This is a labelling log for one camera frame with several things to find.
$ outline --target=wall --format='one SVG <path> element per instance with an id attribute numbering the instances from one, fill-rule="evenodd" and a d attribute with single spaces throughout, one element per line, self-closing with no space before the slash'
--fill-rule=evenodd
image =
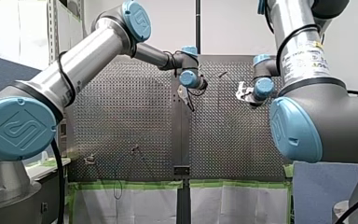
<path id="1" fill-rule="evenodd" d="M 119 6 L 122 0 L 84 0 L 86 30 L 103 11 Z M 152 35 L 147 43 L 162 50 L 175 51 L 184 45 L 195 45 L 194 0 L 139 0 L 147 11 Z"/>

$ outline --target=perforated metal panel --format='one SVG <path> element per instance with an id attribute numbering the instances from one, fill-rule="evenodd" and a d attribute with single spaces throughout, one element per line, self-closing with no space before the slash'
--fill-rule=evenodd
<path id="1" fill-rule="evenodd" d="M 269 132 L 269 107 L 253 110 L 235 97 L 240 81 L 251 86 L 252 62 L 251 56 L 202 57 L 200 71 L 209 87 L 193 100 L 197 111 L 190 125 L 191 178 L 284 178 L 283 158 Z M 281 87 L 280 80 L 275 84 Z"/>
<path id="2" fill-rule="evenodd" d="M 239 81 L 251 85 L 252 59 L 200 56 L 209 87 L 201 97 L 192 97 L 194 113 L 173 101 L 172 72 L 127 58 L 114 60 L 69 110 L 70 180 L 173 179 L 173 162 L 188 164 L 188 155 L 191 178 L 283 180 L 268 107 L 252 110 L 235 97 Z M 140 150 L 131 152 L 136 146 Z M 91 154 L 96 163 L 87 165 L 84 158 Z"/>
<path id="3" fill-rule="evenodd" d="M 118 58 L 76 97 L 72 181 L 172 179 L 171 75 Z"/>

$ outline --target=vertical rod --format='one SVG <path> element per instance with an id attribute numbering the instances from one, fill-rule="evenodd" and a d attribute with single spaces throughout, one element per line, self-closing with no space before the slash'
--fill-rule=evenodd
<path id="1" fill-rule="evenodd" d="M 196 47 L 201 54 L 201 0 L 196 0 Z"/>

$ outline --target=gray robot arm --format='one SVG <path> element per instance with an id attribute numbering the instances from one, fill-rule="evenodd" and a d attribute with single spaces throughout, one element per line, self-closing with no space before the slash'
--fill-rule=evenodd
<path id="1" fill-rule="evenodd" d="M 348 2 L 266 2 L 284 84 L 270 106 L 270 128 L 276 147 L 291 160 L 358 163 L 358 97 L 330 75 L 320 38 Z"/>
<path id="2" fill-rule="evenodd" d="M 198 74 L 197 50 L 174 54 L 140 44 L 151 34 L 150 20 L 136 2 L 102 13 L 93 32 L 29 81 L 0 91 L 0 161 L 20 161 L 44 150 L 69 106 L 84 87 L 116 56 L 130 55 L 163 70 L 180 69 L 185 88 L 205 89 Z"/>

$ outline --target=green tape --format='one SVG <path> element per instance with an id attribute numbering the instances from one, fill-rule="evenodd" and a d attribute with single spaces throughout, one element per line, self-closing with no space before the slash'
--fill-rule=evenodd
<path id="1" fill-rule="evenodd" d="M 162 182 L 130 182 L 115 180 L 98 180 L 96 182 L 71 183 L 73 190 L 82 189 L 181 189 L 182 181 L 162 181 Z"/>
<path id="2" fill-rule="evenodd" d="M 221 188 L 223 186 L 257 188 L 257 189 L 287 189 L 286 182 L 258 182 L 243 180 L 190 180 L 192 189 Z"/>
<path id="3" fill-rule="evenodd" d="M 295 166 L 293 164 L 285 164 L 283 166 L 284 174 L 287 178 L 293 178 L 293 174 L 295 172 Z"/>

